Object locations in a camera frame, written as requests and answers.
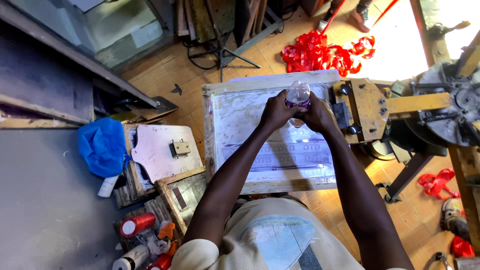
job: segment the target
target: purple bottle label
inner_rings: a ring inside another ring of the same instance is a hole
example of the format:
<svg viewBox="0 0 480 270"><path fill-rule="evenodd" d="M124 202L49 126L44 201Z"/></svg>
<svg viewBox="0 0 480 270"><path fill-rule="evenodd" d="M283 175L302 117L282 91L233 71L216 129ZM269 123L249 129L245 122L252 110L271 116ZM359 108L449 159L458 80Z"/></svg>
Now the purple bottle label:
<svg viewBox="0 0 480 270"><path fill-rule="evenodd" d="M308 104L310 104L310 99L307 99L306 101L301 102L301 103L293 103L293 102L290 102L288 100L285 100L285 105L287 106L287 108L303 107L303 108L307 109Z"/></svg>

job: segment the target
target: hand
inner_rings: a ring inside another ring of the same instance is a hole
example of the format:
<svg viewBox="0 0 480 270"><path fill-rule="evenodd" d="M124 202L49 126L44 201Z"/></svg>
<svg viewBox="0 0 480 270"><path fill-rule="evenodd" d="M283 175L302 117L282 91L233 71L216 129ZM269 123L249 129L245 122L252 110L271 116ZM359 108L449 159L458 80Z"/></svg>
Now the hand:
<svg viewBox="0 0 480 270"><path fill-rule="evenodd" d="M340 133L343 136L328 103L323 99L317 98L313 92L310 92L308 111L299 113L297 118L304 121L307 127L315 132L323 135L337 135Z"/></svg>
<svg viewBox="0 0 480 270"><path fill-rule="evenodd" d="M284 126L295 114L307 111L302 107L287 108L285 105L286 96L287 90L283 90L275 97L268 99L259 126L273 132Z"/></svg>

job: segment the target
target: blue plastic bag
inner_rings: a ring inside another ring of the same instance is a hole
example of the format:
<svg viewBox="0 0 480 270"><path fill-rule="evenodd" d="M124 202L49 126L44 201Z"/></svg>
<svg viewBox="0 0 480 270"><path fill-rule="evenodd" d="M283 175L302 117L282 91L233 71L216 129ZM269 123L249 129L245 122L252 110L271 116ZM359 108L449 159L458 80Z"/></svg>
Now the blue plastic bag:
<svg viewBox="0 0 480 270"><path fill-rule="evenodd" d="M123 171L127 148L120 121L106 117L79 128L78 148L92 173L107 178Z"/></svg>

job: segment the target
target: beige shirt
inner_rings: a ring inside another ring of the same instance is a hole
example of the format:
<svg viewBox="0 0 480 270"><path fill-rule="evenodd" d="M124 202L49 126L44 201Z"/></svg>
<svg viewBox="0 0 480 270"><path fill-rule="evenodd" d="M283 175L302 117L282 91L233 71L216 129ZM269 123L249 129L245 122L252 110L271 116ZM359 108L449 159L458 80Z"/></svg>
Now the beige shirt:
<svg viewBox="0 0 480 270"><path fill-rule="evenodd" d="M205 239L183 244L172 270L355 270L363 267L302 204L264 198L240 207L219 251Z"/></svg>

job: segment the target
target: spring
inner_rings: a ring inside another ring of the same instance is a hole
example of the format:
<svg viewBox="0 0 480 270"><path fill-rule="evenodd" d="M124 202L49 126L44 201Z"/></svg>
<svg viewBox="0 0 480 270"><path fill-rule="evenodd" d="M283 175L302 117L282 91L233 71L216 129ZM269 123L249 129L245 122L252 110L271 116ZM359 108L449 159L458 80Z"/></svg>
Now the spring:
<svg viewBox="0 0 480 270"><path fill-rule="evenodd" d="M447 113L447 114L440 114L440 115L435 115L435 116L431 116L431 117L426 117L426 118L423 119L423 121L425 123L428 123L428 122L434 122L434 121L438 121L438 120L452 119L452 118L455 118L457 116L458 116L458 114L456 112L452 112L452 113Z"/></svg>

